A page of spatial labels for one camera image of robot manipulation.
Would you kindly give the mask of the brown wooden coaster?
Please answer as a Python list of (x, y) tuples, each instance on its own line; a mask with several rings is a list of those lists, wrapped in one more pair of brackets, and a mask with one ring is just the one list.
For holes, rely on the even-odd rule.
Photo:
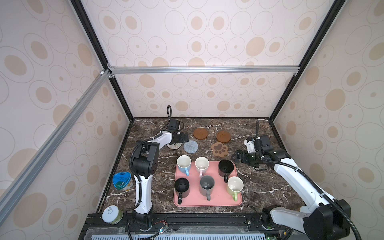
[(208, 134), (209, 134), (208, 131), (206, 129), (204, 129), (204, 128), (197, 128), (193, 132), (193, 136), (197, 140), (204, 140), (204, 139), (206, 139)]
[(216, 134), (216, 139), (221, 143), (228, 143), (231, 140), (231, 134), (226, 131), (220, 131)]

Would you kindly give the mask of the blue grey round coaster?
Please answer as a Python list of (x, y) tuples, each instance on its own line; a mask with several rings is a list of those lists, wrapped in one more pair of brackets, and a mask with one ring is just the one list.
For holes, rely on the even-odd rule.
[(184, 150), (189, 154), (196, 153), (198, 149), (199, 145), (196, 141), (190, 140), (187, 143), (184, 143)]

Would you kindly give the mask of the brown paw shaped coaster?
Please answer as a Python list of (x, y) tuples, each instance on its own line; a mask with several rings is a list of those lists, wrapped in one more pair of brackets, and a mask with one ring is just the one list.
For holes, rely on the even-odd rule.
[(211, 145), (211, 149), (213, 151), (213, 155), (220, 158), (224, 158), (229, 154), (228, 146), (221, 142), (216, 142), (215, 144)]

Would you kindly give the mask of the light grey woven coaster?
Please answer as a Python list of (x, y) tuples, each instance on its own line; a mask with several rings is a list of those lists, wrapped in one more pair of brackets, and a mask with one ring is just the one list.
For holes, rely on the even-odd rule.
[(171, 145), (171, 144), (167, 144), (167, 147), (168, 147), (169, 149), (172, 149), (172, 150), (177, 150), (177, 149), (179, 149), (182, 145), (183, 145), (182, 143), (175, 143), (175, 144), (173, 144), (173, 145)]

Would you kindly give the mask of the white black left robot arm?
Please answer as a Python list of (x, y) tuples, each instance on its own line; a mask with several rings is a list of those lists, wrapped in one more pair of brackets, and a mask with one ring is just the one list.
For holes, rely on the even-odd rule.
[(136, 183), (136, 205), (129, 208), (133, 223), (143, 229), (150, 229), (153, 220), (151, 201), (152, 179), (158, 168), (159, 150), (166, 145), (189, 142), (187, 133), (183, 133), (183, 122), (172, 118), (172, 107), (167, 106), (168, 122), (153, 137), (138, 140), (132, 151), (129, 168)]

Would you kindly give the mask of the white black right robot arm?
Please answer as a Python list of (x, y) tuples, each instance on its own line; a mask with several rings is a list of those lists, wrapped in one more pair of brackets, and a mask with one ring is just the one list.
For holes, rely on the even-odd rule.
[(232, 160), (240, 160), (257, 169), (267, 165), (283, 177), (304, 201), (299, 211), (278, 205), (263, 208), (261, 224), (265, 230), (278, 225), (304, 233), (310, 240), (340, 240), (353, 233), (362, 237), (351, 220), (351, 206), (345, 200), (337, 200), (316, 184), (284, 149), (274, 148), (267, 135), (259, 134), (256, 122), (255, 136), (244, 141), (247, 149), (238, 150)]

